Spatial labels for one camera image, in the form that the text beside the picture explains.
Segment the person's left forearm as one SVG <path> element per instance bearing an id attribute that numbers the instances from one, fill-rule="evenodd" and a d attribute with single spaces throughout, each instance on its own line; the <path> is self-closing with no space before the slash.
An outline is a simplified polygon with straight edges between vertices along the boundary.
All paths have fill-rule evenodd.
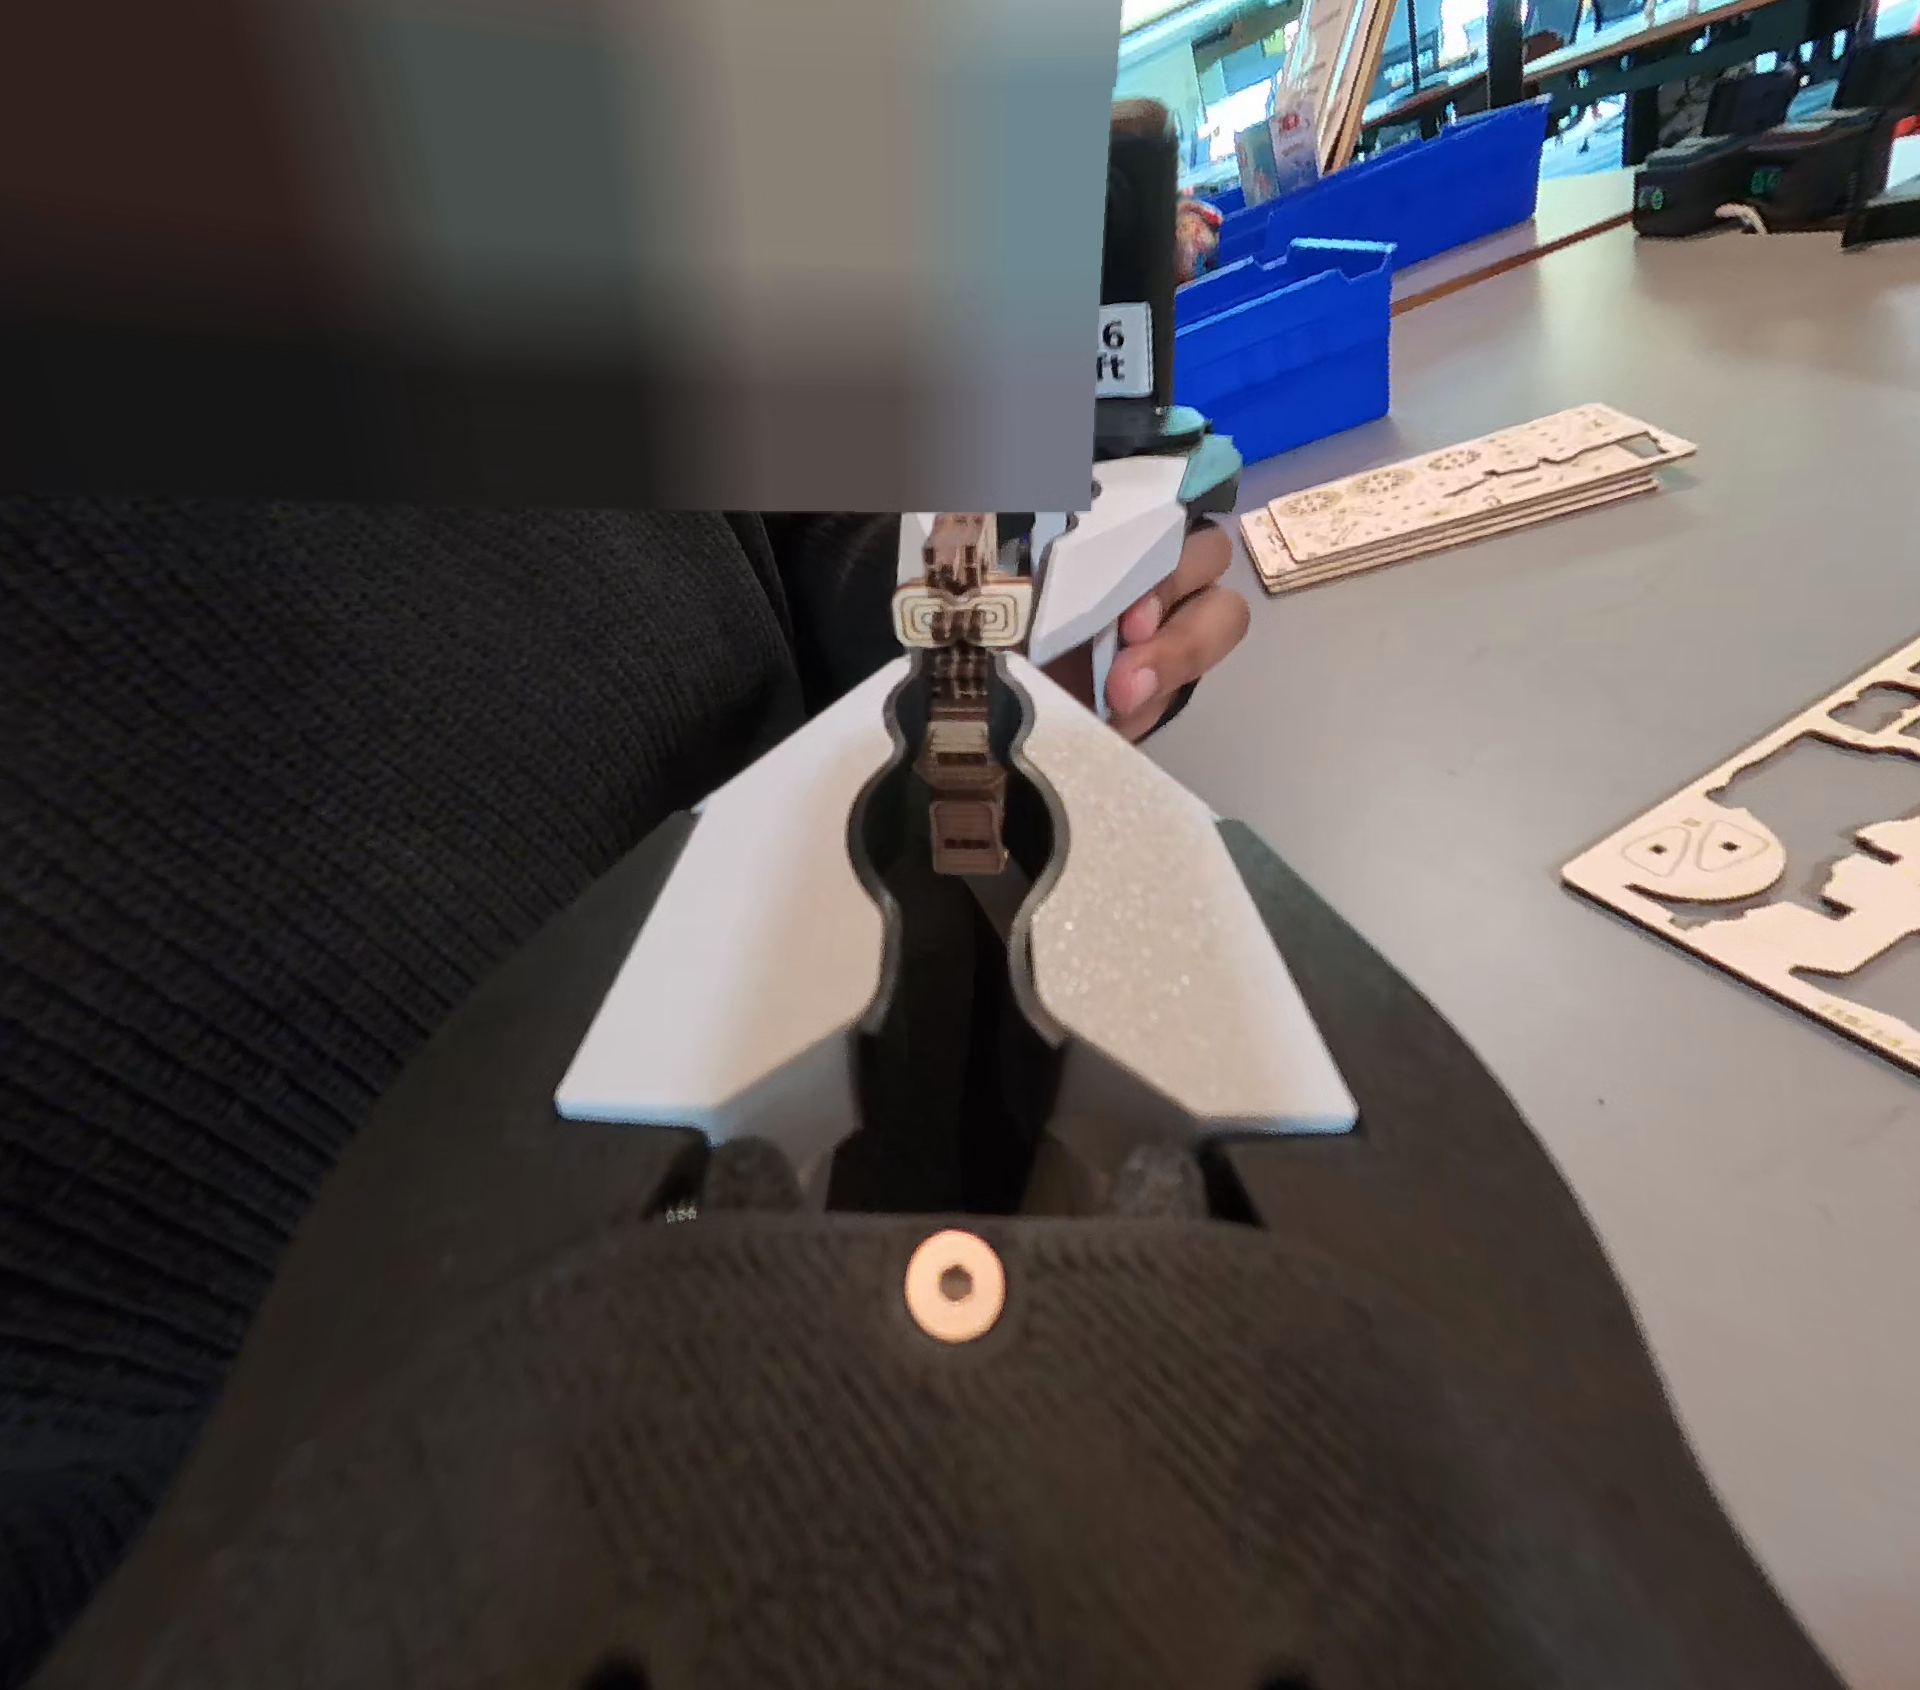
<path id="1" fill-rule="evenodd" d="M 803 709 L 820 717 L 899 657 L 896 512 L 766 512 L 762 517 Z"/>

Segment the wooden puzzle sheet with cutouts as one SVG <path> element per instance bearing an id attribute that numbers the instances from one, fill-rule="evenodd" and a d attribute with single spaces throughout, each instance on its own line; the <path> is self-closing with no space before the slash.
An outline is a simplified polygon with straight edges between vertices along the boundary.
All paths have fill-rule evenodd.
<path id="1" fill-rule="evenodd" d="M 1915 945 L 1915 810 L 1845 824 L 1802 902 L 1785 893 L 1789 844 L 1752 808 L 1747 782 L 1802 747 L 1915 773 L 1915 721 L 1909 640 L 1578 852 L 1559 884 L 1914 1076 L 1915 1023 L 1876 1009 L 1862 980 Z"/>

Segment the wooden puzzle model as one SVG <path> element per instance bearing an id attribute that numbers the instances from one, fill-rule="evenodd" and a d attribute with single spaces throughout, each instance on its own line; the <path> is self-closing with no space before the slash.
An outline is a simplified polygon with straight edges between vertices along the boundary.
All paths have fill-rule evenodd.
<path id="1" fill-rule="evenodd" d="M 990 512 L 940 512 L 928 586 L 892 596 L 892 627 L 915 660 L 912 770 L 926 790 L 930 864 L 954 878 L 1005 869 L 1008 767 L 995 747 L 997 660 L 1027 642 L 1033 582 L 999 560 Z"/>

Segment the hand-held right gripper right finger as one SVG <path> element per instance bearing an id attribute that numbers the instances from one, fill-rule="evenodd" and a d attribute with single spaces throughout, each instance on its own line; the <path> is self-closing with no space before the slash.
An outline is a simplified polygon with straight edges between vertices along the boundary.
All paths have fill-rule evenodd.
<path id="1" fill-rule="evenodd" d="M 1358 1104 L 1217 818 L 1030 662 L 1018 775 L 1051 852 L 1020 911 L 1022 966 L 1061 1040 L 1061 1145 L 1344 1136 Z"/>

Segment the person's left hand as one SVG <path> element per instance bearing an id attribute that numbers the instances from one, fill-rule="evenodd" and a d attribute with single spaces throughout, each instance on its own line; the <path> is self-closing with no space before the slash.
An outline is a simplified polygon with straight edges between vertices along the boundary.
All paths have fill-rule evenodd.
<path id="1" fill-rule="evenodd" d="M 1104 703 L 1126 742 L 1144 742 L 1174 718 L 1244 640 L 1249 605 L 1228 585 L 1233 556 L 1231 537 L 1202 521 L 1172 570 L 1117 620 Z"/>

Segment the black battery charger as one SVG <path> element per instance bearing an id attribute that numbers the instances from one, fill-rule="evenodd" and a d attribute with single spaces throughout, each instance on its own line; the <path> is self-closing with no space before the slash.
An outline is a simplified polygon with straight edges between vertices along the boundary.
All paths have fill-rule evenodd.
<path id="1" fill-rule="evenodd" d="M 1836 233 L 1845 172 L 1854 167 L 1834 109 L 1784 121 L 1746 139 L 1740 203 L 1720 209 L 1767 236 Z"/>
<path id="2" fill-rule="evenodd" d="M 1741 201 L 1750 142 L 1694 134 L 1654 148 L 1633 172 L 1631 229 L 1640 239 L 1694 239 L 1720 229 Z"/>

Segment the stack of wooden puzzle sheets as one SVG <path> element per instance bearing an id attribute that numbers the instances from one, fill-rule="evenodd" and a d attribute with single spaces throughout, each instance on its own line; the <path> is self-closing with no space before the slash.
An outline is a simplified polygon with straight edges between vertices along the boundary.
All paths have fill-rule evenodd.
<path id="1" fill-rule="evenodd" d="M 1570 406 L 1274 498 L 1238 531 L 1280 596 L 1652 494 L 1695 455 L 1641 416 Z"/>

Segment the long wooden table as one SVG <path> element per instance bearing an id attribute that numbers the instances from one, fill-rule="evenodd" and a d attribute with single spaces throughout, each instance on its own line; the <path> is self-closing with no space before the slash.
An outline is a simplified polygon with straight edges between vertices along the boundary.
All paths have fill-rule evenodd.
<path id="1" fill-rule="evenodd" d="M 1522 67 L 1522 98 L 1544 100 L 1547 124 L 1667 83 L 1718 78 L 1763 57 L 1834 57 L 1865 0 L 1723 0 L 1684 5 L 1671 18 L 1619 23 Z"/>

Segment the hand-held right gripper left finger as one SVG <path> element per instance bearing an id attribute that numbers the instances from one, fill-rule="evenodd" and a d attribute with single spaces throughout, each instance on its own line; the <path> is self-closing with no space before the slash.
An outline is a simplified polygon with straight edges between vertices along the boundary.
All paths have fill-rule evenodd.
<path id="1" fill-rule="evenodd" d="M 883 707 L 906 675 L 885 665 L 708 795 L 553 1092 L 559 1119 L 709 1145 L 851 1135 L 883 918 L 850 827 L 896 758 Z"/>

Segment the person's black sweater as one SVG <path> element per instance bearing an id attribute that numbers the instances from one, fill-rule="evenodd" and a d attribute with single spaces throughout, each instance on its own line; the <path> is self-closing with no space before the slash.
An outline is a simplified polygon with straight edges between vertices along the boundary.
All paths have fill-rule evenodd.
<path id="1" fill-rule="evenodd" d="M 4 1683 L 153 1510 L 433 1030 L 791 729 L 776 535 L 4 502 Z"/>

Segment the blue plastic bin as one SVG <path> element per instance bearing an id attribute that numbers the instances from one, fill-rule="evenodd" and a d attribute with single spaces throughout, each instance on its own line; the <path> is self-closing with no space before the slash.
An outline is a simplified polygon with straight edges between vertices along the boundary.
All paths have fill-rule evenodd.
<path id="1" fill-rule="evenodd" d="M 1270 203 L 1223 216 L 1213 269 L 1271 263 L 1297 239 L 1384 242 L 1402 272 L 1529 221 L 1552 105 L 1533 98 L 1446 124 Z"/>
<path id="2" fill-rule="evenodd" d="M 1396 247 L 1295 239 L 1172 298 L 1174 399 L 1262 465 L 1389 411 Z"/>

